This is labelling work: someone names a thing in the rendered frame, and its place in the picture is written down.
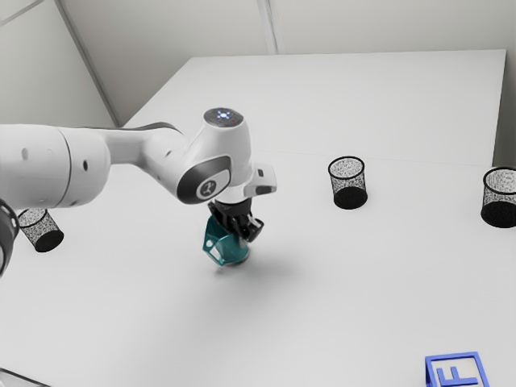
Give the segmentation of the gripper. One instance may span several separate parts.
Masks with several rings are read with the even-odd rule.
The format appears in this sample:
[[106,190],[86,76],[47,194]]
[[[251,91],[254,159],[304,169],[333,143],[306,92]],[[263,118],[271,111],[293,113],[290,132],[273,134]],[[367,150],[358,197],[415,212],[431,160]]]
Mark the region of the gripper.
[[247,198],[237,203],[225,203],[213,200],[208,208],[219,223],[220,239],[239,240],[239,235],[233,227],[240,227],[240,236],[247,243],[253,243],[263,231],[264,223],[250,216],[252,200]]

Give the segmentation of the teal faceted mug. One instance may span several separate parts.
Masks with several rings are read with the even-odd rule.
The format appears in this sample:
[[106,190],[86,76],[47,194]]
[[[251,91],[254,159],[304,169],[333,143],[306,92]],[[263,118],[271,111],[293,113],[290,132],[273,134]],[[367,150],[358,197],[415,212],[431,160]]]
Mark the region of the teal faceted mug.
[[202,250],[221,267],[243,263],[250,255],[248,243],[227,231],[213,216],[206,223]]

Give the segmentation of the black mesh pen holder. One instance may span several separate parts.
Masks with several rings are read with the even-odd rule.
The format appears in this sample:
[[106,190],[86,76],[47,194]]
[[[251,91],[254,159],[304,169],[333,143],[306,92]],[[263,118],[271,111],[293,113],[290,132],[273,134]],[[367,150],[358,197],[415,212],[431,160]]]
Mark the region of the black mesh pen holder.
[[483,186],[482,219],[493,227],[516,227],[516,168],[490,169]]
[[64,240],[63,231],[57,226],[47,209],[26,209],[18,215],[23,234],[39,253],[50,252]]
[[341,156],[328,165],[334,204],[344,210],[362,207],[368,200],[365,164],[357,156]]

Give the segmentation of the blue letter block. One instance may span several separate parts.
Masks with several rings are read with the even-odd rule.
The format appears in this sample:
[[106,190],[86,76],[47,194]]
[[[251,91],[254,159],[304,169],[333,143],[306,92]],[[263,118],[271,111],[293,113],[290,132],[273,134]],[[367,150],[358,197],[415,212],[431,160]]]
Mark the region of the blue letter block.
[[477,352],[425,358],[426,387],[490,387]]

